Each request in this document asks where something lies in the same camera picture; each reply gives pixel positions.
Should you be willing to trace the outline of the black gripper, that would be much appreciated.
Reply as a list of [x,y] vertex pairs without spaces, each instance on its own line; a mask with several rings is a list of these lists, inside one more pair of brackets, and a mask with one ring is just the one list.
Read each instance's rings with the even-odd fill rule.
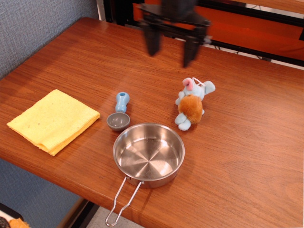
[[195,59],[201,44],[211,43],[207,34],[211,22],[195,11],[196,4],[196,0],[162,0],[160,4],[140,5],[141,27],[150,56],[160,50],[161,33],[185,40],[184,68]]

